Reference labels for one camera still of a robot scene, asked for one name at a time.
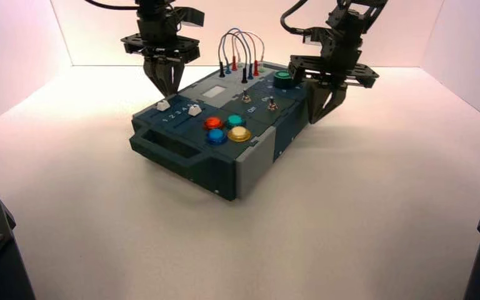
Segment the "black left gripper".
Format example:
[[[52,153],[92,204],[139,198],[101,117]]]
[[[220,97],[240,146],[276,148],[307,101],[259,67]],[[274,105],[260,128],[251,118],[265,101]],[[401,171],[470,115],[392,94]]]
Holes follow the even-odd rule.
[[[137,20],[139,32],[121,39],[128,54],[144,58],[145,75],[163,96],[176,94],[184,72],[184,63],[200,57],[199,40],[178,35],[178,24],[201,25],[200,17],[175,17]],[[153,58],[169,60],[160,61]]]

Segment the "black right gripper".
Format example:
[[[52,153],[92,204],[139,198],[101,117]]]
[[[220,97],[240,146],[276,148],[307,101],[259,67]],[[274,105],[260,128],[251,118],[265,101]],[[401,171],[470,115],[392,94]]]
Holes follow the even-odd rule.
[[[355,80],[355,86],[371,88],[379,74],[369,66],[361,64],[361,35],[366,20],[360,16],[331,17],[329,27],[311,27],[303,32],[304,42],[321,45],[318,56],[292,55],[288,73],[295,84],[307,79],[321,84],[339,85]],[[306,84],[308,120],[315,124],[340,106],[346,98],[348,86],[323,88],[316,82]]]

